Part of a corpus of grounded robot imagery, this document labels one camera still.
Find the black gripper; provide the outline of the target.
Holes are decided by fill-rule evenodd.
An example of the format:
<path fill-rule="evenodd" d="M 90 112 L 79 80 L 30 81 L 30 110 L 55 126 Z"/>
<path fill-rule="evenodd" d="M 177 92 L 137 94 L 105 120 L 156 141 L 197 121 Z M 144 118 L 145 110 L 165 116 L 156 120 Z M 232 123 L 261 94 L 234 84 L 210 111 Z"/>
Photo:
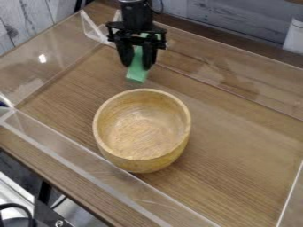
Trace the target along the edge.
<path fill-rule="evenodd" d="M 105 24 L 107 41 L 114 42 L 119 62 L 125 67 L 133 58 L 132 46 L 141 46 L 141 64 L 149 70 L 156 62 L 157 49 L 165 49 L 166 30 L 153 24 L 153 9 L 146 1 L 119 1 L 119 12 L 121 21 Z"/>

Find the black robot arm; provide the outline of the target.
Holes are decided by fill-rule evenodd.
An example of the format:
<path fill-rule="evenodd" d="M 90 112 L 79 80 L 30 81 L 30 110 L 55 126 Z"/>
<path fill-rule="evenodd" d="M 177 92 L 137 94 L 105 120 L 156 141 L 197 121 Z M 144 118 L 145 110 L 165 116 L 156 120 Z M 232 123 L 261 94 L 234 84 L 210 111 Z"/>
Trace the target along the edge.
<path fill-rule="evenodd" d="M 128 67 L 134 57 L 134 46 L 141 47 L 141 66 L 149 70 L 156 62 L 157 50 L 165 49 L 166 30 L 153 24 L 148 0 L 118 0 L 121 21 L 109 21 L 107 41 L 114 43 L 121 64 Z"/>

